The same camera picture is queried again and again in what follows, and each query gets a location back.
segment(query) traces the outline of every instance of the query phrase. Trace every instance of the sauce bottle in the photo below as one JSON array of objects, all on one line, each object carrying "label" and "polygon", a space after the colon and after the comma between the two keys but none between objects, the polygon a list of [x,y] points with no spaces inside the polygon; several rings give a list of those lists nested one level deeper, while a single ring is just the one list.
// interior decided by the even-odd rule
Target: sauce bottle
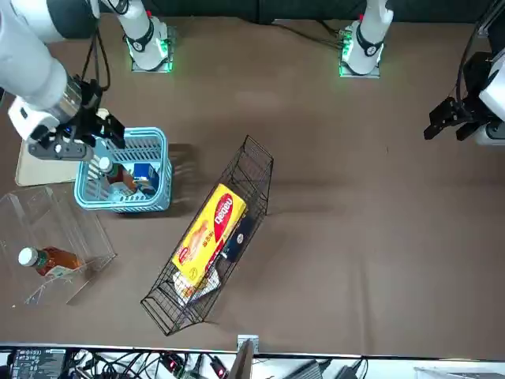
[{"label": "sauce bottle", "polygon": [[69,274],[82,265],[76,254],[52,246],[41,250],[25,247],[17,259],[21,265],[33,267],[41,276],[55,278]]},{"label": "sauce bottle", "polygon": [[120,163],[112,163],[104,156],[100,159],[99,169],[105,174],[107,182],[124,196],[133,195],[137,191],[137,186],[133,182],[133,176]]}]

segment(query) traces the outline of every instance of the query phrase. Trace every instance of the clear plastic box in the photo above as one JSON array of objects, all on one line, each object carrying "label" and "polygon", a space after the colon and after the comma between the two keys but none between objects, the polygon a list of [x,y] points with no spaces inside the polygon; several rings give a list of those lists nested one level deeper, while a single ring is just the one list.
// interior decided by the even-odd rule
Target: clear plastic box
[{"label": "clear plastic box", "polygon": [[[0,200],[0,285],[9,304],[67,303],[115,257],[96,214],[75,204],[71,185],[37,186]],[[75,253],[82,266],[50,279],[17,258],[24,247],[54,246]]]}]

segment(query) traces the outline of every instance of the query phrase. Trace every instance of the yellow snack box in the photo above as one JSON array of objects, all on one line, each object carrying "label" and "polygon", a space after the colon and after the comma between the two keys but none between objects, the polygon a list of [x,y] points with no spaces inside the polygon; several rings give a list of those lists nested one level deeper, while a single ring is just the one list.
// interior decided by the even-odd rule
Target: yellow snack box
[{"label": "yellow snack box", "polygon": [[193,286],[200,283],[245,209],[245,202],[237,194],[218,185],[172,258]]}]

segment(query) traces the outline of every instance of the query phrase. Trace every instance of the brown table surface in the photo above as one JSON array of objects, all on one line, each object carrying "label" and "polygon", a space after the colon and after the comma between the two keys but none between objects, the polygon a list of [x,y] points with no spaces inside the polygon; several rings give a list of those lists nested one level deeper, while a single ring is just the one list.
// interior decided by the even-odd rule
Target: brown table surface
[{"label": "brown table surface", "polygon": [[[174,206],[102,214],[113,264],[71,306],[4,306],[0,339],[233,350],[240,333],[258,334],[264,352],[503,359],[505,150],[457,142],[454,130],[422,134],[472,26],[394,24],[381,79],[364,80],[339,79],[332,49],[279,28],[168,22],[180,32],[174,72],[133,74],[119,24],[104,17],[103,105],[127,126],[165,131]],[[292,25],[327,38],[313,21]],[[70,73],[87,49],[51,48]],[[20,141],[6,105],[3,192],[15,187]],[[271,215],[215,324],[165,337],[139,301],[248,133],[275,157]]]}]

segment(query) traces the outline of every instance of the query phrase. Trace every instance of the blue basket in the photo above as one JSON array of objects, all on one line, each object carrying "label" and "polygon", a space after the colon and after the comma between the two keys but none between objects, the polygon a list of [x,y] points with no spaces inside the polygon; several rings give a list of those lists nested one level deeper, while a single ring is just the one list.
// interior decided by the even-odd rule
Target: blue basket
[{"label": "blue basket", "polygon": [[[168,160],[168,144],[158,128],[128,128],[125,130],[125,148],[117,148],[111,141],[97,139],[95,156],[90,162],[81,162],[77,171],[73,195],[84,209],[113,212],[164,211],[170,203],[172,166]],[[114,192],[100,173],[99,159],[108,156],[133,171],[135,163],[150,163],[159,175],[159,189],[153,196],[137,191],[124,196]]]}]

